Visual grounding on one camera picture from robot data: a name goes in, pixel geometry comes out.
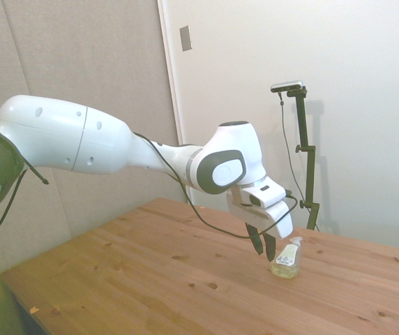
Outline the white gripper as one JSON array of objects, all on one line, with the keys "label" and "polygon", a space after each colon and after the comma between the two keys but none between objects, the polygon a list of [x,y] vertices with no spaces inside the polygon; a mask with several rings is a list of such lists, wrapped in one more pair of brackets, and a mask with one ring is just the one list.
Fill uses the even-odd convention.
[{"label": "white gripper", "polygon": [[227,194],[229,212],[246,223],[248,237],[258,255],[263,254],[264,247],[258,231],[263,234],[266,257],[269,262],[276,258],[276,238],[284,239],[293,232],[289,207],[280,201],[267,209],[256,206],[245,207],[233,199],[232,194]]}]

